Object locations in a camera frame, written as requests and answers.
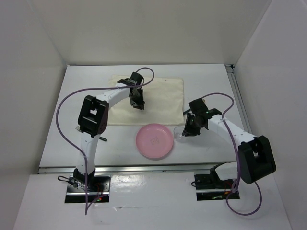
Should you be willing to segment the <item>clear plastic cup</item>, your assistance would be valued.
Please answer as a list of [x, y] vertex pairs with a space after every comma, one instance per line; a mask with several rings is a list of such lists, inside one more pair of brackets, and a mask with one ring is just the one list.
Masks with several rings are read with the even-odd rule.
[[173, 137], [175, 141], [180, 143], [183, 143], [185, 141], [185, 137], [182, 135], [183, 131], [184, 131], [183, 126], [177, 126], [174, 128]]

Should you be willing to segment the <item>cream cloth placemat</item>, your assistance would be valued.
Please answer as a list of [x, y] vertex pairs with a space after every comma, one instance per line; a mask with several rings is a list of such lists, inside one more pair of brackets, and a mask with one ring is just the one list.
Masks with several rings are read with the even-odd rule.
[[133, 108], [126, 98], [108, 114], [110, 126], [142, 126], [158, 123], [178, 126], [184, 123], [184, 87], [182, 78], [155, 78], [143, 87], [144, 109]]

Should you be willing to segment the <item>pink round plate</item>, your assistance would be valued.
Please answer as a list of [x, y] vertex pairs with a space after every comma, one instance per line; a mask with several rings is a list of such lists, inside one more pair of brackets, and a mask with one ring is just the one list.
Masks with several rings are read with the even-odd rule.
[[166, 126], [152, 123], [143, 126], [138, 131], [135, 143], [142, 156], [151, 160], [159, 160], [170, 153], [174, 138]]

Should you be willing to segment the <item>gold fork green handle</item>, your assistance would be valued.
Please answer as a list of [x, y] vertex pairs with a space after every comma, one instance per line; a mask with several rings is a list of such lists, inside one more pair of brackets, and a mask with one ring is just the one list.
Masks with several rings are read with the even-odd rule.
[[[80, 130], [80, 126], [76, 126], [76, 128], [75, 128], [78, 132], [81, 132], [81, 130]], [[104, 141], [104, 142], [107, 142], [107, 139], [106, 138], [104, 138], [104, 137], [102, 137], [102, 136], [100, 136], [99, 137], [99, 139], [100, 140], [102, 140], [102, 141]]]

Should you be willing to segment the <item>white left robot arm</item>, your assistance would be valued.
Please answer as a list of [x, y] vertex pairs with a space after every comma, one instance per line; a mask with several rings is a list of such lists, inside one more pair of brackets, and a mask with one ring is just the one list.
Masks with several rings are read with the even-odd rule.
[[84, 191], [95, 189], [95, 154], [101, 134], [106, 130], [109, 109], [120, 101], [129, 98], [130, 105], [139, 110], [144, 109], [142, 83], [144, 77], [133, 72], [130, 78], [117, 81], [115, 89], [108, 90], [101, 95], [87, 95], [83, 101], [78, 117], [81, 131], [82, 157], [78, 160], [73, 177], [78, 180], [77, 185]]

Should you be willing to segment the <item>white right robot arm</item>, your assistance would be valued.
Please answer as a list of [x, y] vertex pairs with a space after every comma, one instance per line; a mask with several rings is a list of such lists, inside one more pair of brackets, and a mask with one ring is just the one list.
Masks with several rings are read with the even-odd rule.
[[225, 118], [225, 114], [208, 109], [202, 98], [189, 103], [190, 113], [187, 114], [183, 137], [194, 137], [205, 128], [214, 132], [232, 144], [236, 154], [236, 167], [239, 179], [247, 184], [272, 174], [276, 164], [270, 142], [265, 136], [250, 134]]

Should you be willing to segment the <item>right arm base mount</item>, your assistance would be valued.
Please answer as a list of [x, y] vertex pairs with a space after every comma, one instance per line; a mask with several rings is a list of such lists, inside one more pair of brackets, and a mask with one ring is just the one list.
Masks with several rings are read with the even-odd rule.
[[233, 180], [221, 181], [212, 174], [196, 174], [190, 184], [196, 189], [197, 201], [240, 199], [239, 192], [231, 192]]

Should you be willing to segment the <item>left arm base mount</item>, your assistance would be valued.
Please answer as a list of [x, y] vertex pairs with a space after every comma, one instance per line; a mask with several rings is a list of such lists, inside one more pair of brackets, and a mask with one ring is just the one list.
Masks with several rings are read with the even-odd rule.
[[[58, 181], [66, 182], [66, 204], [85, 203], [85, 185], [75, 180], [72, 176], [58, 176]], [[108, 203], [110, 192], [110, 176], [95, 177], [93, 183], [88, 186], [88, 203]]]

